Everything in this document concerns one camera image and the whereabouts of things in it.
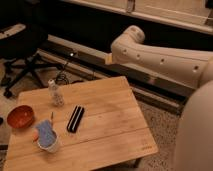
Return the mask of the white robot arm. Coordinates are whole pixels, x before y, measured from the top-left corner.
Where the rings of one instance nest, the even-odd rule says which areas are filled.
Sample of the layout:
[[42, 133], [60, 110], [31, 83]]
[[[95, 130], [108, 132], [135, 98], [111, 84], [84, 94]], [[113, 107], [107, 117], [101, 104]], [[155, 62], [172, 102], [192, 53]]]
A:
[[174, 171], [213, 171], [213, 51], [150, 46], [136, 25], [111, 44], [107, 65], [134, 63], [195, 88], [179, 120]]

